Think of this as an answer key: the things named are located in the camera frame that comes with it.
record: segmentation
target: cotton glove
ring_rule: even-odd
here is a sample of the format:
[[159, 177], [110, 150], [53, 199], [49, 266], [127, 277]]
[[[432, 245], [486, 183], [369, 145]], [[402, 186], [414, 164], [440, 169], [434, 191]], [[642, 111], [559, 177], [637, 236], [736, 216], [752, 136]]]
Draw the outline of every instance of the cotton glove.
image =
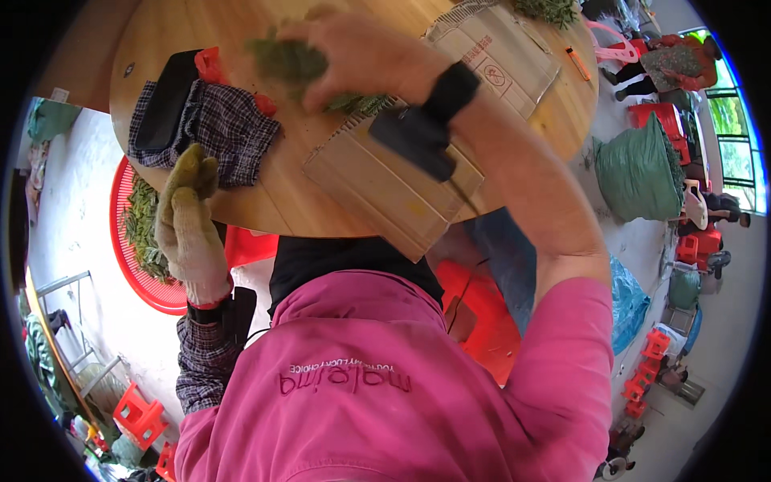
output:
[[204, 200], [217, 190], [217, 160], [204, 159], [192, 144], [177, 160], [160, 194], [155, 238], [172, 276], [184, 283], [187, 299], [201, 309], [216, 308], [233, 291], [225, 250]]

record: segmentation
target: orange lighter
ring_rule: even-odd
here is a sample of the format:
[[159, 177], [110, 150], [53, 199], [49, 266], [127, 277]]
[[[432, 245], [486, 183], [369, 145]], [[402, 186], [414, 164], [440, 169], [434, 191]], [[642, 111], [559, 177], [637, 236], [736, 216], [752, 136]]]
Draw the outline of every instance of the orange lighter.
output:
[[589, 71], [586, 70], [586, 66], [581, 61], [581, 57], [579, 57], [578, 54], [573, 50], [573, 47], [567, 47], [565, 52], [567, 52], [567, 54], [571, 57], [573, 63], [576, 65], [576, 68], [578, 68], [578, 72], [580, 72], [581, 76], [584, 77], [584, 80], [591, 79]]

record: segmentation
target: cable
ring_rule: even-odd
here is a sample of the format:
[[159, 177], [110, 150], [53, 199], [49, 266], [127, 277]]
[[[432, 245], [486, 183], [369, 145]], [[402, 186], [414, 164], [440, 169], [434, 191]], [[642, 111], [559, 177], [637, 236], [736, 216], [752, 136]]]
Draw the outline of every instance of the cable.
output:
[[252, 338], [253, 336], [257, 335], [258, 333], [266, 332], [266, 331], [267, 331], [267, 330], [269, 330], [269, 329], [271, 329], [271, 327], [269, 327], [269, 326], [268, 326], [267, 328], [263, 328], [262, 330], [257, 330], [256, 332], [252, 333], [251, 335], [249, 335], [249, 336], [246, 338], [246, 343], [249, 343], [249, 340], [251, 340], [251, 338]]
[[466, 286], [463, 287], [463, 290], [460, 292], [460, 297], [458, 298], [458, 302], [455, 304], [455, 311], [453, 312], [453, 320], [449, 323], [449, 328], [447, 329], [447, 334], [453, 330], [453, 325], [455, 325], [455, 317], [458, 316], [458, 306], [460, 306], [461, 301], [463, 301], [463, 296], [466, 294], [466, 290], [469, 289], [469, 285], [471, 285], [471, 280], [473, 279], [474, 275], [476, 274], [476, 269], [487, 263], [490, 259], [484, 258], [482, 261], [476, 263], [474, 265], [474, 269], [471, 270], [471, 274], [469, 275], [469, 281], [466, 281]]

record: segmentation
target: cardboard box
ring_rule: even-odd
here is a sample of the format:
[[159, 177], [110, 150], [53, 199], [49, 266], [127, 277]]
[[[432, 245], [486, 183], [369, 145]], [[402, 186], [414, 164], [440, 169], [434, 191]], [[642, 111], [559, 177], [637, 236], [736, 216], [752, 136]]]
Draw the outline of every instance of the cardboard box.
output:
[[[449, 182], [437, 183], [369, 136], [373, 120], [350, 116], [314, 151], [303, 172], [417, 262], [447, 231], [465, 203]], [[467, 197], [473, 196], [484, 179], [482, 173], [452, 145], [447, 153], [457, 162], [453, 181]]]
[[527, 20], [491, 0], [456, 5], [426, 31], [425, 40], [453, 60], [463, 60], [483, 86], [525, 120], [560, 71], [548, 44]]

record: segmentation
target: pine needles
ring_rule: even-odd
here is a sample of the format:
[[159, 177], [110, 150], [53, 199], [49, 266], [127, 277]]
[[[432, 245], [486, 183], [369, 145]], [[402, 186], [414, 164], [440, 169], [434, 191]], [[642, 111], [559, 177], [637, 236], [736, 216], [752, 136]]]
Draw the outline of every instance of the pine needles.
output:
[[[276, 28], [270, 27], [264, 39], [247, 42], [257, 60], [257, 66], [263, 77], [279, 79], [293, 89], [291, 97], [301, 99], [305, 89], [324, 75], [327, 59], [324, 54], [311, 48], [305, 42], [295, 40], [278, 41]], [[346, 114], [361, 112], [365, 116], [374, 116], [388, 103], [388, 96], [362, 96], [358, 93], [346, 93], [335, 97], [325, 111], [341, 110]]]
[[560, 30], [577, 20], [573, 0], [509, 0], [509, 3], [516, 12], [556, 25]]
[[169, 261], [155, 241], [155, 213], [158, 208], [158, 191], [142, 177], [134, 173], [129, 207], [123, 209], [120, 223], [124, 227], [123, 239], [131, 244], [134, 260], [139, 269], [156, 280], [170, 285], [176, 280], [169, 272]]

